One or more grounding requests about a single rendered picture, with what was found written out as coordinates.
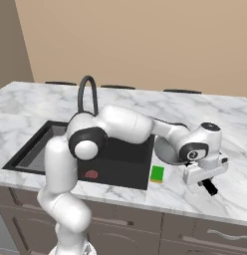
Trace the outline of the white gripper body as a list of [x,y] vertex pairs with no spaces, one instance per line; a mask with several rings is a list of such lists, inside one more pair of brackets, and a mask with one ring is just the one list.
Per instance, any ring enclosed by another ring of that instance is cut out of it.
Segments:
[[204,179],[210,179],[214,176],[222,174],[228,170],[229,163],[219,163],[213,169],[205,169],[198,165],[197,162],[187,163],[183,165],[182,179],[186,184],[195,184]]

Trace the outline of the green sponge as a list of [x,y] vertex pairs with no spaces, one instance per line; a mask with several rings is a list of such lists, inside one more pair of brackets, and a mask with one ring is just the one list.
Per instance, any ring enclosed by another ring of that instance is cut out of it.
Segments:
[[162,166],[154,165],[151,168],[150,178],[151,182],[162,183],[164,168]]

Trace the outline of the black sink basin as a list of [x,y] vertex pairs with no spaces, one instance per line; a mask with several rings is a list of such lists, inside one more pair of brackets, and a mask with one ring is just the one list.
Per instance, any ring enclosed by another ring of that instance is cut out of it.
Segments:
[[[44,175],[46,143],[53,136],[63,135],[66,128],[66,123],[47,121],[3,168]],[[153,134],[142,144],[109,138],[96,158],[78,161],[78,180],[147,190],[153,143]],[[99,176],[86,178],[88,170],[96,170]]]

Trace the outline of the red round sink drain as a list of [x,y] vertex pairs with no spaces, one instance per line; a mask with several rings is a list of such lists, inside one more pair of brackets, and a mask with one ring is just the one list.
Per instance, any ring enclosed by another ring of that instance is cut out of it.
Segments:
[[99,176],[99,174],[96,170],[88,170],[85,173],[86,178],[96,179],[98,176]]

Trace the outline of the brown drawer front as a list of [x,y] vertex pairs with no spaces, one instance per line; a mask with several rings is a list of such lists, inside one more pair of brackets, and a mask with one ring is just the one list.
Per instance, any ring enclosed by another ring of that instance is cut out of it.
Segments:
[[123,227],[152,233],[160,232],[160,212],[89,200],[85,200],[85,203],[92,210],[93,217],[133,221],[133,226]]
[[247,252],[209,248],[193,243],[188,244],[163,239],[160,243],[158,255],[247,255]]
[[[134,242],[114,237],[98,237],[96,233],[116,233],[131,238]],[[92,223],[88,230],[89,241],[97,255],[158,255],[159,234],[126,227]]]
[[247,226],[165,213],[162,238],[182,241],[180,239],[181,236],[188,236],[198,240],[247,248],[247,240],[226,240],[216,234],[207,234],[208,229],[217,230],[229,235],[247,235]]

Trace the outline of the dark stool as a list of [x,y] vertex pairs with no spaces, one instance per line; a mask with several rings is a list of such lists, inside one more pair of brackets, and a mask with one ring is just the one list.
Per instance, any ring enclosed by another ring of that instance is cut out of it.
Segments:
[[76,83],[73,82],[65,82],[65,81],[46,81],[45,84],[51,85],[63,85],[63,86],[76,86]]
[[135,87],[125,86],[125,85],[101,85],[101,88],[122,89],[122,90],[135,90]]
[[179,94],[197,94],[197,95],[202,94],[200,91],[183,90],[183,89],[166,89],[163,91],[167,93],[179,93]]

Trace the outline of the black arched tap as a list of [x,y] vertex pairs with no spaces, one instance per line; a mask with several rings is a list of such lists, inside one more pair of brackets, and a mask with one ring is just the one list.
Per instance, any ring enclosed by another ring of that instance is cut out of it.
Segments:
[[93,96],[93,106],[94,106],[94,116],[97,116],[99,113],[98,106],[98,96],[97,96],[97,86],[94,78],[92,76],[84,76],[80,82],[78,90],[78,113],[84,113],[84,92],[87,82],[91,84],[92,96]]

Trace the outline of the brown cupboard door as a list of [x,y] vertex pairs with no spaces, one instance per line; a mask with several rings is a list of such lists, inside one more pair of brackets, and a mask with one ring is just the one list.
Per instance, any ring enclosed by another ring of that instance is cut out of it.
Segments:
[[[22,203],[17,206],[8,187],[0,186],[0,215],[10,232],[20,255],[48,255],[56,245],[55,221],[48,216],[37,202],[37,193],[13,188]],[[13,224],[16,217],[29,245],[28,253]]]

